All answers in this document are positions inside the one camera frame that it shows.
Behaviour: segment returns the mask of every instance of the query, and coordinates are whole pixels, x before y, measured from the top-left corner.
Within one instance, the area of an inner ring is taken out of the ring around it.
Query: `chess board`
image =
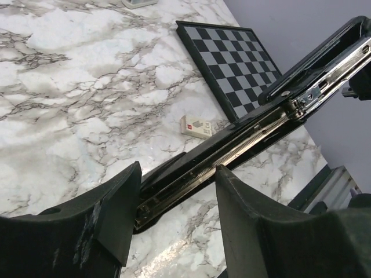
[[[248,28],[177,21],[177,33],[230,122],[257,108],[257,98],[281,76]]]

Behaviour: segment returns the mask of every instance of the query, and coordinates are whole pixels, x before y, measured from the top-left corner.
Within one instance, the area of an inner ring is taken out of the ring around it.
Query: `gray wall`
[[[371,17],[371,0],[224,0],[243,27],[252,28],[282,72],[350,18]],[[332,98],[306,124],[330,167],[345,165],[371,193],[371,101]]]

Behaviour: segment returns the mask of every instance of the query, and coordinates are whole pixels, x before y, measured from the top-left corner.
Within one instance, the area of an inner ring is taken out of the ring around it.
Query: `small box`
[[[184,115],[180,120],[181,132],[185,135],[208,139],[212,134],[211,123],[192,116]]]

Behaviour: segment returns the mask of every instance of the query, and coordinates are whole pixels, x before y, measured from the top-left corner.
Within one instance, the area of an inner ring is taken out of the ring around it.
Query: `marble countertop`
[[[143,173],[228,124],[176,20],[237,25],[222,0],[0,0],[0,215],[37,214],[138,160]],[[326,164],[301,127],[234,172],[288,203]],[[121,277],[215,277],[225,268],[214,185],[133,237]]]

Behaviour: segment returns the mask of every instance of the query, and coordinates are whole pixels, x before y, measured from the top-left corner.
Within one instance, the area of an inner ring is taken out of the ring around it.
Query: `white marble surface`
[[[0,215],[37,214],[135,160],[146,173],[227,124],[175,20],[237,25],[222,0],[0,0]],[[302,127],[235,170],[287,203],[325,160]],[[214,185],[134,236],[121,277],[215,277],[225,268]]]

